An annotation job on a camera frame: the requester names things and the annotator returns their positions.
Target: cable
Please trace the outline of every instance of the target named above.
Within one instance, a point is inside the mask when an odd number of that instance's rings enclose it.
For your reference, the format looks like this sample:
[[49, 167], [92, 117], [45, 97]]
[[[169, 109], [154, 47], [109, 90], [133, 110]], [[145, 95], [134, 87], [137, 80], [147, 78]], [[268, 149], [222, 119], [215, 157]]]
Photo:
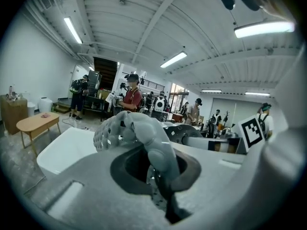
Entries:
[[34, 186], [31, 186], [28, 190], [26, 190], [26, 191], [24, 192], [24, 194], [26, 194], [27, 192], [29, 192], [32, 188], [36, 187], [37, 184], [39, 184], [44, 178], [45, 178], [45, 176], [44, 176], [42, 179], [40, 179]]
[[68, 119], [70, 119], [70, 117], [69, 117], [69, 118], [66, 118], [66, 119], [62, 119], [62, 122], [75, 128], [74, 125], [64, 122], [64, 120], [68, 120]]
[[[69, 117], [68, 118], [62, 119], [62, 122], [65, 123], [64, 120], [68, 120], [68, 119], [70, 119], [70, 117], [71, 117], [71, 113], [69, 113]], [[72, 125], [72, 124], [69, 124], [69, 123], [65, 123], [65, 124], [70, 125], [70, 126], [75, 128], [75, 126]]]

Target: robotic hand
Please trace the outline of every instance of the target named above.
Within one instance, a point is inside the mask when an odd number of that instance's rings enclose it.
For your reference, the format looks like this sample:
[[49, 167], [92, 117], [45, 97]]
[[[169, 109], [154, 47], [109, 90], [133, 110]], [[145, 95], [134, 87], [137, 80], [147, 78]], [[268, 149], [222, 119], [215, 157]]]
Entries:
[[97, 151], [139, 141], [144, 145], [151, 165], [165, 182], [171, 182], [180, 174], [167, 134], [158, 120], [145, 114], [129, 111], [118, 113], [102, 123], [93, 141]]

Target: fluorescent light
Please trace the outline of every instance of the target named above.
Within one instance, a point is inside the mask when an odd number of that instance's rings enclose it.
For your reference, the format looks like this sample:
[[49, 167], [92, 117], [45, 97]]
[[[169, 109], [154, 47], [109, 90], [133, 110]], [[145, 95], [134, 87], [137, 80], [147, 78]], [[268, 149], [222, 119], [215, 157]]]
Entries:
[[181, 60], [182, 58], [184, 58], [186, 56], [187, 56], [187, 54], [185, 52], [181, 52], [179, 55], [174, 56], [173, 58], [168, 60], [166, 63], [161, 65], [160, 67], [162, 67], [162, 68], [168, 67], [169, 65], [172, 65], [176, 61], [179, 61], [179, 60]]
[[245, 92], [247, 95], [260, 95], [260, 96], [270, 96], [268, 93], [254, 93], [254, 92]]
[[253, 36], [267, 33], [283, 33], [283, 32], [294, 32], [294, 23], [288, 21], [274, 21], [255, 23], [250, 25], [241, 26], [235, 29], [237, 38], [246, 36]]
[[68, 29], [70, 30], [71, 34], [73, 35], [73, 37], [76, 39], [78, 44], [82, 44], [82, 40], [81, 38], [78, 36], [75, 28], [73, 27], [73, 24], [71, 23], [71, 19], [69, 17], [64, 18], [64, 21], [68, 27]]
[[202, 92], [207, 92], [207, 93], [220, 93], [222, 92], [221, 90], [202, 90]]

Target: dark cap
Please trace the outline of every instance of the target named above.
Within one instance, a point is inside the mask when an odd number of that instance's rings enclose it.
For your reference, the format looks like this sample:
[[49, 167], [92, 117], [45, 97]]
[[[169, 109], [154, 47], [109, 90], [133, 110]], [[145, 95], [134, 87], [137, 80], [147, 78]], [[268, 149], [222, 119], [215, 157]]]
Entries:
[[128, 82], [135, 82], [139, 81], [139, 75], [138, 74], [130, 74], [127, 78]]
[[197, 98], [195, 102], [197, 102], [199, 105], [202, 105], [201, 98]]
[[261, 106], [261, 109], [264, 112], [264, 111], [270, 109], [271, 107], [272, 107], [272, 105], [267, 104], [267, 103], [263, 103], [262, 106]]

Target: staircase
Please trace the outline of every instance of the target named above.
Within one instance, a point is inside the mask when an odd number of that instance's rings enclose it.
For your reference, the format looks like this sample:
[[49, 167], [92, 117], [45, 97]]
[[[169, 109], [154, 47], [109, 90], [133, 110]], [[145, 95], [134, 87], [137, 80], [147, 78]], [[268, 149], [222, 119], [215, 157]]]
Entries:
[[57, 103], [53, 103], [53, 110], [58, 113], [68, 113], [71, 110], [71, 98], [58, 99]]

